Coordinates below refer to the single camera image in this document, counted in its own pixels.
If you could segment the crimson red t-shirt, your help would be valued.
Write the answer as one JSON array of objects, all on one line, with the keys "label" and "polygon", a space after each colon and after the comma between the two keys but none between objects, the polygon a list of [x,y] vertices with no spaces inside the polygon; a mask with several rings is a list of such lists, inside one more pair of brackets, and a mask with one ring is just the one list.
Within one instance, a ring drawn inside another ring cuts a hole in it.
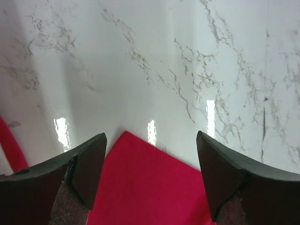
[{"label": "crimson red t-shirt", "polygon": [[[27,169],[23,152],[0,123],[0,175]],[[210,225],[202,174],[124,132],[104,164],[86,225]]]}]

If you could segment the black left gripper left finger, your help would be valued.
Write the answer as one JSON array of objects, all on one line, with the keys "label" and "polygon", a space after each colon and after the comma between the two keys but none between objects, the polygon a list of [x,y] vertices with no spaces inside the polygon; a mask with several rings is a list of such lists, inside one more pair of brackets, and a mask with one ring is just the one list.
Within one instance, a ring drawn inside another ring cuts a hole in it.
[{"label": "black left gripper left finger", "polygon": [[98,134],[40,164],[0,177],[2,225],[85,225],[93,209],[107,138]]}]

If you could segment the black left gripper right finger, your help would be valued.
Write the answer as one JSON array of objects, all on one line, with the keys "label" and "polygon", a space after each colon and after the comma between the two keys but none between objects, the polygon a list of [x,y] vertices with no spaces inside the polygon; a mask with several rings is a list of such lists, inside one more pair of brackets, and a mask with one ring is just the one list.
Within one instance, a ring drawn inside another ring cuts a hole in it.
[{"label": "black left gripper right finger", "polygon": [[300,176],[263,164],[199,131],[197,152],[218,225],[298,225]]}]

